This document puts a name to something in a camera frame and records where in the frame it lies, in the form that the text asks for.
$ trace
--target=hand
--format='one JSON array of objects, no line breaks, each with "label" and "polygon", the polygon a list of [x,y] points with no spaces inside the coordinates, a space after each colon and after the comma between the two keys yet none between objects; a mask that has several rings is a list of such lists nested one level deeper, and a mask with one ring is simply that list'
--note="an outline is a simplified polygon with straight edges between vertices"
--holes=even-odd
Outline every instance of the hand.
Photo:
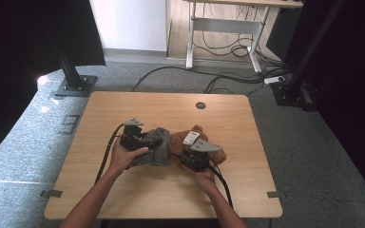
[{"label": "hand", "polygon": [[129,165],[136,157],[146,153],[148,150],[149,148],[143,147],[135,151],[129,151],[120,145],[120,138],[118,137],[112,146],[111,162],[108,169],[121,175],[125,169],[129,168]]},{"label": "hand", "polygon": [[[209,161],[209,164],[212,167],[215,167],[215,163],[213,161]],[[187,167],[184,168],[194,174],[195,179],[200,184],[201,188],[205,193],[207,193],[211,188],[216,187],[215,174],[212,171],[210,171],[210,169],[206,168],[201,172],[194,172]]]}]

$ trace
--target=white wall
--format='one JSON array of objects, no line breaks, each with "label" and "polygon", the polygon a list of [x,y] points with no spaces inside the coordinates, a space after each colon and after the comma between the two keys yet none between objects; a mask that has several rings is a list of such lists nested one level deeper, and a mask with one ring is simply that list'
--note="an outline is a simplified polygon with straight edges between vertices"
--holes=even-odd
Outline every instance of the white wall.
[{"label": "white wall", "polygon": [[103,48],[167,49],[166,0],[90,0]]}]

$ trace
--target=white table leg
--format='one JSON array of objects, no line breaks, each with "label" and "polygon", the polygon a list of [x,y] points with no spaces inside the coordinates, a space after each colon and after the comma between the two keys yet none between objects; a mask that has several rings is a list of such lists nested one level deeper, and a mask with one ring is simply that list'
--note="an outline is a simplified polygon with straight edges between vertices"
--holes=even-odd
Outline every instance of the white table leg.
[{"label": "white table leg", "polygon": [[259,22],[259,27],[255,35],[253,45],[250,48],[248,48],[251,62],[253,63],[254,70],[256,71],[257,74],[261,74],[261,69],[256,56],[256,50],[259,44],[260,36],[262,35],[263,28],[265,27],[265,22],[266,18],[268,17],[268,13],[269,13],[269,7],[265,7],[265,11],[263,12],[262,19]]},{"label": "white table leg", "polygon": [[197,4],[194,2],[192,3],[192,11],[191,11],[191,18],[189,23],[189,43],[188,43],[188,50],[186,52],[186,68],[191,69],[193,67],[193,55],[194,55],[194,23],[195,23],[195,9]]}]

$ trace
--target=white power strip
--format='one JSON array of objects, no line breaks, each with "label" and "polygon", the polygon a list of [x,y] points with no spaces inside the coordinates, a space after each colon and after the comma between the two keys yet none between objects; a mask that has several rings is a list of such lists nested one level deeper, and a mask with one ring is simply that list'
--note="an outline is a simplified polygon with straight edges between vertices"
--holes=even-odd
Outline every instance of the white power strip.
[{"label": "white power strip", "polygon": [[278,76],[278,77],[273,77],[273,78],[267,78],[264,80],[264,82],[269,85],[269,84],[273,84],[273,83],[282,83],[284,82],[284,78],[282,76]]}]

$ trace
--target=forearm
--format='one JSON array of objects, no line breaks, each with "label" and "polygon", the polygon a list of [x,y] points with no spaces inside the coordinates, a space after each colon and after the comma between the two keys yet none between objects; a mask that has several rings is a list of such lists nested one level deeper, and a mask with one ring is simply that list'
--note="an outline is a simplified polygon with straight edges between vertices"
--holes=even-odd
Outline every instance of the forearm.
[{"label": "forearm", "polygon": [[246,228],[244,221],[237,215],[216,185],[205,190],[205,194],[212,202],[222,228]]},{"label": "forearm", "polygon": [[76,204],[73,210],[67,215],[61,227],[91,227],[106,197],[114,184],[114,181],[121,175],[119,171],[107,170],[87,194]]}]

